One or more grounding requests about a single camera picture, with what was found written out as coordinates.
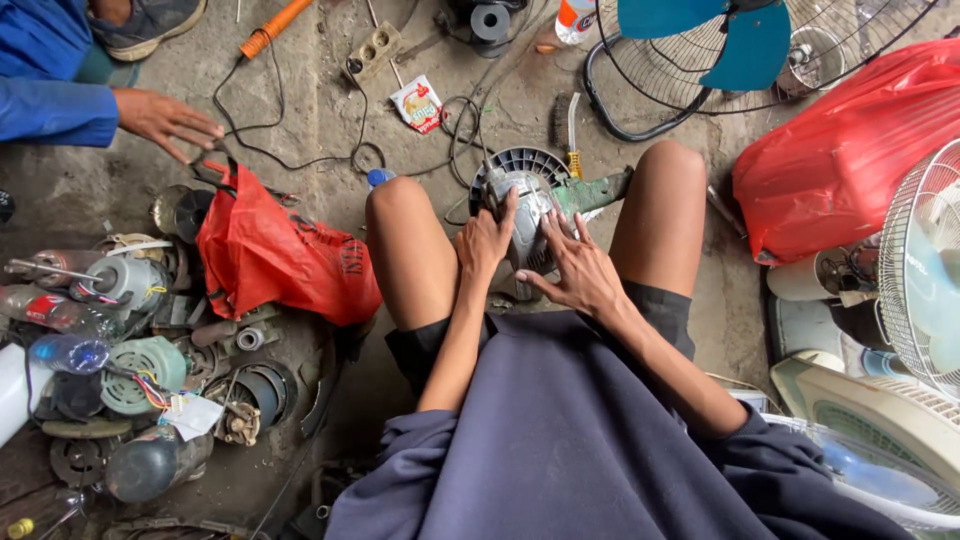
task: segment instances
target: red plastic bag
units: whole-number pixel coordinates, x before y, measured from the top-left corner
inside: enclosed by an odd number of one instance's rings
[[[879,57],[737,158],[754,259],[797,260],[883,226],[918,161],[960,135],[960,39]]]
[[[235,161],[235,175],[219,163],[204,165],[236,188],[235,199],[217,190],[197,234],[207,297],[218,315],[237,320],[265,302],[280,302],[338,326],[373,317],[383,298],[363,242],[282,207]]]

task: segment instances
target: orange handle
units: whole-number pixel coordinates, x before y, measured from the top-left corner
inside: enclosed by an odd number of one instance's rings
[[[244,41],[243,45],[240,45],[240,51],[248,59],[255,57],[268,43],[276,39],[283,32],[283,29],[297,18],[297,15],[305,10],[311,2],[313,0],[292,0],[285,8],[274,15],[274,18],[260,27],[263,32],[254,32]]]

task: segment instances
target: sneaker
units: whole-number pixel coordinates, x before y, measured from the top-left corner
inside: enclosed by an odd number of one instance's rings
[[[107,54],[119,61],[150,56],[161,41],[193,28],[204,14],[206,0],[131,0],[130,19],[122,26],[88,16],[93,35]]]

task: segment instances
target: person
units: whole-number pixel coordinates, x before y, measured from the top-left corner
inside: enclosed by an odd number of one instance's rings
[[[516,275],[573,309],[496,316],[486,294],[516,192],[499,224],[482,210],[454,249],[419,184],[374,189],[387,342],[420,400],[387,422],[377,468],[336,500],[326,540],[910,538],[839,495],[809,439],[690,361],[705,191],[699,154],[653,145],[609,254],[582,217],[577,240],[552,213],[541,229],[560,281]]]
[[[0,0],[0,141],[107,147],[117,128],[175,159],[171,137],[210,150],[224,128],[162,94],[74,82],[96,51],[138,61],[200,20],[206,0]]]

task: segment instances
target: blue fan blade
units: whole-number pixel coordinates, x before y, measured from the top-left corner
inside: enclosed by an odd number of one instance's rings
[[[728,19],[720,61],[700,78],[718,90],[763,90],[774,83],[790,51],[790,13],[783,0]]]
[[[653,39],[692,30],[724,12],[724,4],[725,0],[619,0],[616,18],[624,37]]]

